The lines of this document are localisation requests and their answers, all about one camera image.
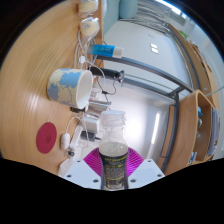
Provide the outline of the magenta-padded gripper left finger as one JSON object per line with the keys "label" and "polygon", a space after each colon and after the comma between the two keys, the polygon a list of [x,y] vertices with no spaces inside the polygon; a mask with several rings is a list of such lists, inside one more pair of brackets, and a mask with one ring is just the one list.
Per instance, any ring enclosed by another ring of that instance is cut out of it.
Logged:
{"label": "magenta-padded gripper left finger", "polygon": [[99,150],[92,150],[84,159],[75,160],[64,178],[78,186],[89,189],[103,188],[103,165]]}

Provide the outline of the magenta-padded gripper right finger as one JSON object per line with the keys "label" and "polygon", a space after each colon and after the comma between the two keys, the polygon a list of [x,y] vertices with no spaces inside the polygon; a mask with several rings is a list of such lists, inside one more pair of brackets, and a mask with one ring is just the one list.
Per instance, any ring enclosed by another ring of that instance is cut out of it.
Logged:
{"label": "magenta-padded gripper right finger", "polygon": [[164,177],[163,172],[151,159],[144,159],[135,150],[128,149],[126,159],[126,189],[144,187]]}

